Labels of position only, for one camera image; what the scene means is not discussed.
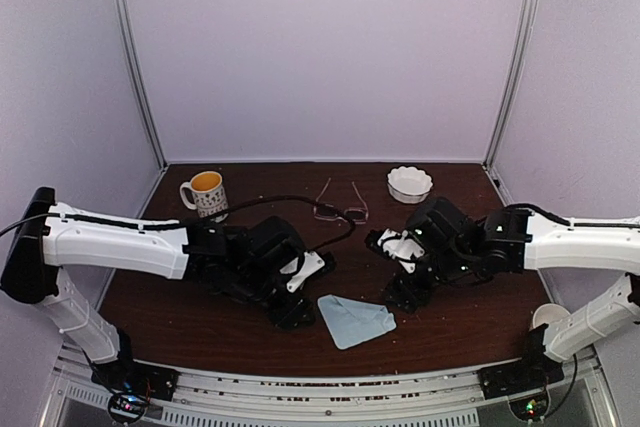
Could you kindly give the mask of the light blue cloth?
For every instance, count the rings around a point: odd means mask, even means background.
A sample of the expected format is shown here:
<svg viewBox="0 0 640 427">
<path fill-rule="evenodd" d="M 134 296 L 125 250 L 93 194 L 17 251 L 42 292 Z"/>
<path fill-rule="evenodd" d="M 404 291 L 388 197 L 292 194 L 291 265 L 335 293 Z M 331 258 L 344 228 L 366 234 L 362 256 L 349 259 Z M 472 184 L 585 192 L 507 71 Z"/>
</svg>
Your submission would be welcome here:
<svg viewBox="0 0 640 427">
<path fill-rule="evenodd" d="M 317 306 L 334 345 L 347 350 L 396 329 L 394 314 L 386 306 L 325 295 Z"/>
</svg>

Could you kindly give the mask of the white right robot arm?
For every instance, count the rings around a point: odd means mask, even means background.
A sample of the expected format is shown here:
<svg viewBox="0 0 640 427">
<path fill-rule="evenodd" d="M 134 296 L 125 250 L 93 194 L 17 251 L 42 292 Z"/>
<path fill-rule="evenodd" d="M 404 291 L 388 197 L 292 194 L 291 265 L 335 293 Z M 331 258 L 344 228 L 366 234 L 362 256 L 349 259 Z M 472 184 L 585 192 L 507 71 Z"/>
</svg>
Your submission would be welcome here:
<svg viewBox="0 0 640 427">
<path fill-rule="evenodd" d="M 372 249 L 402 270 L 388 300 L 412 313 L 434 287 L 472 275 L 554 268 L 608 269 L 620 278 L 603 294 L 559 321 L 538 328 L 534 350 L 513 366 L 519 387 L 535 387 L 582 348 L 639 319 L 639 221 L 563 218 L 533 204 L 512 204 L 480 220 L 445 197 L 420 205 L 402 231 L 374 234 Z"/>
</svg>

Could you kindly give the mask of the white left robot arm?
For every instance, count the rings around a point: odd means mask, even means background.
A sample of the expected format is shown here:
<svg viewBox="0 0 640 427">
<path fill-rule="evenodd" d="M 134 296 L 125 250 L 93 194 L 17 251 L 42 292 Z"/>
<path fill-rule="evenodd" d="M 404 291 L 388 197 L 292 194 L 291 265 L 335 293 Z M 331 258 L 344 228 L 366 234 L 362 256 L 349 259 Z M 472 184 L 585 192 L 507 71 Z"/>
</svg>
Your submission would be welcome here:
<svg viewBox="0 0 640 427">
<path fill-rule="evenodd" d="M 65 273 L 97 266 L 192 282 L 213 294 L 257 304 L 270 322 L 293 329 L 313 322 L 304 284 L 328 267 L 297 231 L 272 216 L 252 228 L 224 227 L 215 218 L 144 221 L 103 216 L 58 202 L 51 188 L 36 191 L 14 237 L 1 274 L 13 300 L 42 309 L 123 391 L 144 380 L 126 353 L 123 331 L 104 320 Z"/>
</svg>

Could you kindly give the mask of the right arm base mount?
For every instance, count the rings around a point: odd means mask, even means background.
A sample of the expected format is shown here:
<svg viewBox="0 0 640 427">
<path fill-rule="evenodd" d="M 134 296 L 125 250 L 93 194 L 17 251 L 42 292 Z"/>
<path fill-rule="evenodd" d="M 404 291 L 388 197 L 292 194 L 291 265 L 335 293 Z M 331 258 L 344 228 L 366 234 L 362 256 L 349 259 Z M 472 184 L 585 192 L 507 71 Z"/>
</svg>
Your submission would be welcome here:
<svg viewBox="0 0 640 427">
<path fill-rule="evenodd" d="M 528 424 L 551 412 L 549 387 L 564 379 L 556 362 L 529 364 L 523 359 L 482 368 L 479 383 L 485 400 L 505 398 L 511 414 Z"/>
</svg>

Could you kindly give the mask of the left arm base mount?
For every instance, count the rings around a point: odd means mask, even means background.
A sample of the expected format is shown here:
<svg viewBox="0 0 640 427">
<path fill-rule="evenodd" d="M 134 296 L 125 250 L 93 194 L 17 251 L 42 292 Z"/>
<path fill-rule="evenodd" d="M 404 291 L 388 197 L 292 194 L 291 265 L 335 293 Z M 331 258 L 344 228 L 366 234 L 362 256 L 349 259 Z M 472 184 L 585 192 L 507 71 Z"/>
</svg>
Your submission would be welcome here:
<svg viewBox="0 0 640 427">
<path fill-rule="evenodd" d="M 107 413 L 121 425 L 141 420 L 154 400 L 171 401 L 179 379 L 174 369 L 137 362 L 129 368 L 94 363 L 90 368 L 91 380 L 110 394 Z"/>
</svg>

